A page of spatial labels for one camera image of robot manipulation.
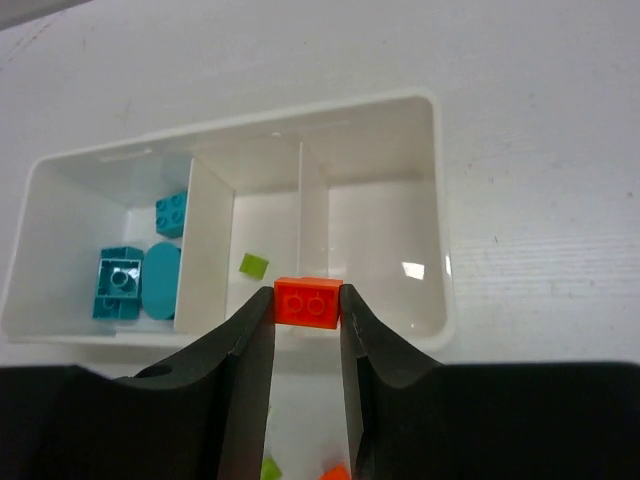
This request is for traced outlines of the teal two-by-four brick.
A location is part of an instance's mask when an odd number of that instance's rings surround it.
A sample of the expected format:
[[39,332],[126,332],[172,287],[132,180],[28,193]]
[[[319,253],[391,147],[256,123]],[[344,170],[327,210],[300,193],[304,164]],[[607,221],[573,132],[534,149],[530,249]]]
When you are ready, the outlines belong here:
[[100,252],[92,317],[133,321],[141,309],[141,268],[144,252],[131,246],[106,247]]

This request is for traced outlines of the lime green arch brick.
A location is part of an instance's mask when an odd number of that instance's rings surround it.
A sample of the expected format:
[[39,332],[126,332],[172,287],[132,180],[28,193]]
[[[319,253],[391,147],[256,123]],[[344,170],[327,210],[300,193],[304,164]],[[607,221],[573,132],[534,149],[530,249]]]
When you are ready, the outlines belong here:
[[239,266],[239,272],[257,280],[262,280],[269,266],[266,258],[245,253]]

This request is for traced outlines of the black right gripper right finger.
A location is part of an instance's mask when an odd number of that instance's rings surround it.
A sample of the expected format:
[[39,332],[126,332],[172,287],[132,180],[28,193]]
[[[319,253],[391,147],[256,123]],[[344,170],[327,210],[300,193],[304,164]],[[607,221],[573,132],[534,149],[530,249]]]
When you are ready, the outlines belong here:
[[639,368],[626,362],[447,365],[340,290],[356,479],[635,479]]

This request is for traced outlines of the teal two-by-two brick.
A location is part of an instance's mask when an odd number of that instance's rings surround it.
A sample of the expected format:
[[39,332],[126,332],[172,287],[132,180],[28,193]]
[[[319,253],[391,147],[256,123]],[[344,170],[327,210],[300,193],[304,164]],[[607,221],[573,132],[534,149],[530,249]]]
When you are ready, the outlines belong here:
[[139,259],[101,259],[97,274],[96,297],[139,299],[141,265],[142,261]]

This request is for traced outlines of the teal frog lotus brick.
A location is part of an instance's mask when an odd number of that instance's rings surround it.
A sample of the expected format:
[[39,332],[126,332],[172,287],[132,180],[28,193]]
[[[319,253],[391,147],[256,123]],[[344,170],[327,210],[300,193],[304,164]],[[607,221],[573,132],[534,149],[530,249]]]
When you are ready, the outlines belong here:
[[143,259],[142,308],[154,320],[174,318],[180,262],[181,249],[169,242],[155,244]]

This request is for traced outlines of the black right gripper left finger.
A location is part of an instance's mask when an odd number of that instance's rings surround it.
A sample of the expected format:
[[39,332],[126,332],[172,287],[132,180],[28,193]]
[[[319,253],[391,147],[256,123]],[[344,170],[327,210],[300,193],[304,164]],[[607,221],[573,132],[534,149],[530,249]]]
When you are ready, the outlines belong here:
[[256,479],[272,378],[274,291],[133,376],[1,371],[5,479]]

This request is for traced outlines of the small teal slope brick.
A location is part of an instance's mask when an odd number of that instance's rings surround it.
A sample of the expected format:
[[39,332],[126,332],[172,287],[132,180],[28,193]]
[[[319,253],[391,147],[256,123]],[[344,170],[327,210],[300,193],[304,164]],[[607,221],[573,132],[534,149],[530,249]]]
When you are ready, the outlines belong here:
[[187,206],[187,191],[161,198],[155,204],[156,233],[169,239],[183,235]]

